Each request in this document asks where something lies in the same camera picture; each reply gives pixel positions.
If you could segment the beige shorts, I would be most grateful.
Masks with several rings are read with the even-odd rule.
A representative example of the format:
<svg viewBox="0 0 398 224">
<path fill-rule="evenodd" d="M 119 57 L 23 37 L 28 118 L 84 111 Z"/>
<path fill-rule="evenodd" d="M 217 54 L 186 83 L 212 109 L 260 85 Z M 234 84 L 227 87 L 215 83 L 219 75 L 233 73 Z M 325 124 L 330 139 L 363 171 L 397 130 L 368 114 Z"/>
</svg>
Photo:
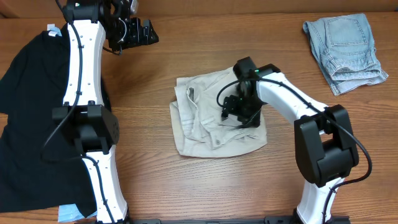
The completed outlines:
<svg viewBox="0 0 398 224">
<path fill-rule="evenodd" d="M 174 88 L 176 101 L 170 103 L 170 116 L 177 151 L 189 157 L 233 157 L 255 151 L 267 144 L 267 130 L 261 116 L 257 128 L 240 128 L 234 115 L 221 118 L 218 105 L 236 93 L 234 86 L 222 92 L 227 84 L 236 81 L 233 69 L 182 77 Z"/>
</svg>

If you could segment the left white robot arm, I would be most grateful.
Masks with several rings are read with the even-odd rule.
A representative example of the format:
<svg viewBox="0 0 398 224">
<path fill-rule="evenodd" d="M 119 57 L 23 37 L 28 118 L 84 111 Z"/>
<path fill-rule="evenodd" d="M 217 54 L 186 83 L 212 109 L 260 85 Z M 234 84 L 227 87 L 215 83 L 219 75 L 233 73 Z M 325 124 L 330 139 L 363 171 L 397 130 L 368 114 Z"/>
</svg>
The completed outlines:
<svg viewBox="0 0 398 224">
<path fill-rule="evenodd" d="M 138 1 L 67 1 L 70 63 L 63 105 L 54 108 L 56 131 L 77 151 L 88 171 L 97 223 L 130 223 L 116 167 L 119 121 L 105 106 L 101 91 L 101 56 L 157 43 L 151 21 L 135 17 Z"/>
</svg>

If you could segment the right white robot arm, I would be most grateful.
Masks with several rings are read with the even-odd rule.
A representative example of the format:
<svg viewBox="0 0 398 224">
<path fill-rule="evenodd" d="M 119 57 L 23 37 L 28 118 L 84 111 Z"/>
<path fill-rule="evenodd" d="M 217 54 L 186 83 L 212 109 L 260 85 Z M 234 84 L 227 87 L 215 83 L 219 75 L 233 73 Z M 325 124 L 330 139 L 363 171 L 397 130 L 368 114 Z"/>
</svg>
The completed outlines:
<svg viewBox="0 0 398 224">
<path fill-rule="evenodd" d="M 222 119 L 233 114 L 240 128 L 258 127 L 260 110 L 269 104 L 294 126 L 295 160 L 305 179 L 302 198 L 292 215 L 268 216 L 265 223 L 350 223 L 349 217 L 331 215 L 338 184 L 359 162 L 347 111 L 310 98 L 273 64 L 257 68 L 247 60 L 233 72 L 238 93 L 225 97 Z"/>
</svg>

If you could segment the black t-shirt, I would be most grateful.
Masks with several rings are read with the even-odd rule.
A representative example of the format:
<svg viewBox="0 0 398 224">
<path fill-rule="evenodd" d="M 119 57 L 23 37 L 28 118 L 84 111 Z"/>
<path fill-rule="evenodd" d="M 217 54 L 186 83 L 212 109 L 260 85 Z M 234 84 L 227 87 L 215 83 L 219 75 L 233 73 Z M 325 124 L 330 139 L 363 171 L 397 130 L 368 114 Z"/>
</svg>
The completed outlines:
<svg viewBox="0 0 398 224">
<path fill-rule="evenodd" d="M 34 37 L 1 78 L 1 211 L 21 212 L 73 205 L 84 217 L 96 211 L 85 162 L 52 120 L 67 88 L 67 27 Z"/>
</svg>

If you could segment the folded light blue jeans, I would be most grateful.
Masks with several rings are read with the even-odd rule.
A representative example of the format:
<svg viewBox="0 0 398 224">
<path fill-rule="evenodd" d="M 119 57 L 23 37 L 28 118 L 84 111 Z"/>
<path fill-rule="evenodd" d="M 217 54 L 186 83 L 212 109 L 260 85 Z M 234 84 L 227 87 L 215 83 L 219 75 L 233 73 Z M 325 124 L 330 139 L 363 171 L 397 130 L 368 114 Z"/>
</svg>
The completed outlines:
<svg viewBox="0 0 398 224">
<path fill-rule="evenodd" d="M 335 96 L 387 80 L 388 74 L 376 57 L 373 33 L 365 14 L 305 21 L 303 31 Z"/>
</svg>

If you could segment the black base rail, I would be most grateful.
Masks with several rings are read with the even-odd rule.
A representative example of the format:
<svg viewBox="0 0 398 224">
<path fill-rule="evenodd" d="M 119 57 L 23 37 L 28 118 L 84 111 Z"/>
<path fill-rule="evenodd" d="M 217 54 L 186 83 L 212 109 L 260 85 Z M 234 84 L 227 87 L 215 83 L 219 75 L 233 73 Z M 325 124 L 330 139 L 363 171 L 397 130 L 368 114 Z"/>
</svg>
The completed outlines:
<svg viewBox="0 0 398 224">
<path fill-rule="evenodd" d="M 217 220 L 160 220 L 142 219 L 132 220 L 132 224 L 299 224 L 302 223 L 297 215 L 270 216 L 257 219 L 217 219 Z"/>
</svg>

